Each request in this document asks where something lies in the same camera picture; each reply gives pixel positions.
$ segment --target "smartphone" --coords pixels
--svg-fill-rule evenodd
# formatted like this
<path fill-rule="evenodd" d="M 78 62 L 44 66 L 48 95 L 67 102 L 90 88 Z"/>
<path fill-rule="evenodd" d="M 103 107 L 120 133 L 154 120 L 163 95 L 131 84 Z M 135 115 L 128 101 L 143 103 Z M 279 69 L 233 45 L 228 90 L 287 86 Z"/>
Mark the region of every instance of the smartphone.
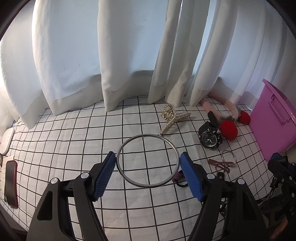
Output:
<path fill-rule="evenodd" d="M 5 196 L 8 205 L 18 207 L 17 201 L 17 162 L 12 160 L 6 163 L 5 169 Z"/>

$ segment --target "watch dial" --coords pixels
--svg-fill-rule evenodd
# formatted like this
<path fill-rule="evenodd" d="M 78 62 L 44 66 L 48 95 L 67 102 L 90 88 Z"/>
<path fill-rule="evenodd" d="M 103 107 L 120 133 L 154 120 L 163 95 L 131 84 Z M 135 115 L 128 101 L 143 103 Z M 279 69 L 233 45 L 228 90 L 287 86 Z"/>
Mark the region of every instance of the watch dial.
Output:
<path fill-rule="evenodd" d="M 202 142 L 208 147 L 213 147 L 217 144 L 217 137 L 210 132 L 204 133 L 202 135 Z"/>

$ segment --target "silver screw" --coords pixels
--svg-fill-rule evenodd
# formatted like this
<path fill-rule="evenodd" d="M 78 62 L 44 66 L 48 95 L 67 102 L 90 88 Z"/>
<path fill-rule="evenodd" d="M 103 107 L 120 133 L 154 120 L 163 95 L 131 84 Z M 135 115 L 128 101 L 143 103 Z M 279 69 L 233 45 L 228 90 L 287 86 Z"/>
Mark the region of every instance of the silver screw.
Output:
<path fill-rule="evenodd" d="M 239 179 L 237 180 L 237 182 L 238 182 L 240 185 L 243 185 L 243 184 L 244 184 L 244 180 L 241 179 L 241 178 L 239 178 Z"/>
<path fill-rule="evenodd" d="M 208 178 L 208 179 L 214 179 L 214 178 L 215 178 L 215 175 L 212 174 L 212 173 L 209 173 L 209 174 L 207 175 L 207 178 Z"/>
<path fill-rule="evenodd" d="M 89 174 L 87 172 L 83 172 L 81 173 L 80 177 L 85 179 L 85 178 L 88 178 Z"/>
<path fill-rule="evenodd" d="M 57 183 L 58 179 L 56 177 L 54 177 L 53 179 L 50 180 L 51 184 L 55 184 Z"/>

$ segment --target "white tablecloth with black grid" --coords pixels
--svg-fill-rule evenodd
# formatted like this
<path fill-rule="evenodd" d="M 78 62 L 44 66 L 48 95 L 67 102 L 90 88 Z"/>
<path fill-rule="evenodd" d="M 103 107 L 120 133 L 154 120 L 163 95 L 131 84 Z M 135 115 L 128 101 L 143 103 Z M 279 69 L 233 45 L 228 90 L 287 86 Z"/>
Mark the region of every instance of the white tablecloth with black grid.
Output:
<path fill-rule="evenodd" d="M 219 102 L 211 98 L 208 101 L 224 115 L 230 113 Z M 164 100 L 147 104 L 147 97 L 139 96 L 124 100 L 111 112 L 105 111 L 103 101 L 58 116 L 46 109 L 33 129 L 25 127 L 22 121 L 15 123 L 16 132 L 6 156 L 14 155 L 18 163 L 19 208 L 11 208 L 3 200 L 1 205 L 28 229 L 40 197 L 53 177 L 74 179 L 102 162 L 109 151 L 116 153 L 126 139 L 143 133 L 158 134 L 165 125 L 161 117 L 164 106 Z M 238 106 L 249 112 L 245 105 Z M 164 135 L 180 153 L 187 151 L 206 172 L 215 173 L 207 159 L 221 161 L 222 150 L 232 150 L 238 165 L 231 168 L 226 180 L 243 178 L 256 199 L 270 191 L 272 174 L 249 126 L 237 123 L 235 141 L 224 140 L 218 149 L 209 150 L 201 146 L 197 136 L 198 128 L 208 119 L 205 110 L 185 102 L 175 110 L 191 113 L 190 118 L 178 122 Z M 173 150 L 155 138 L 134 140 L 123 153 L 121 165 L 126 175 L 140 183 L 160 182 L 175 169 Z M 231 154 L 225 157 L 232 161 Z M 69 203 L 75 236 L 82 240 L 74 199 L 69 198 Z M 116 167 L 103 197 L 94 206 L 110 241 L 186 240 L 201 209 L 188 187 L 169 182 L 153 189 L 137 188 L 123 180 Z M 219 216 L 213 239 L 219 239 L 223 222 Z"/>

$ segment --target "paper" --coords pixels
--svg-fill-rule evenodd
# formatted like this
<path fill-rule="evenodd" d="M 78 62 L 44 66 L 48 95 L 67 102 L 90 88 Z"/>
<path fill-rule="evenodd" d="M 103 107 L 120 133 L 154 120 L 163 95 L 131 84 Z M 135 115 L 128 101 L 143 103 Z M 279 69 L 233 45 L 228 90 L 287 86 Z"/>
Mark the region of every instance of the paper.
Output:
<path fill-rule="evenodd" d="M 5 170 L 6 170 L 6 163 L 8 161 L 12 161 L 14 156 L 3 157 L 2 167 L 0 166 L 0 191 L 1 195 L 0 198 L 4 200 L 4 188 L 5 188 Z"/>

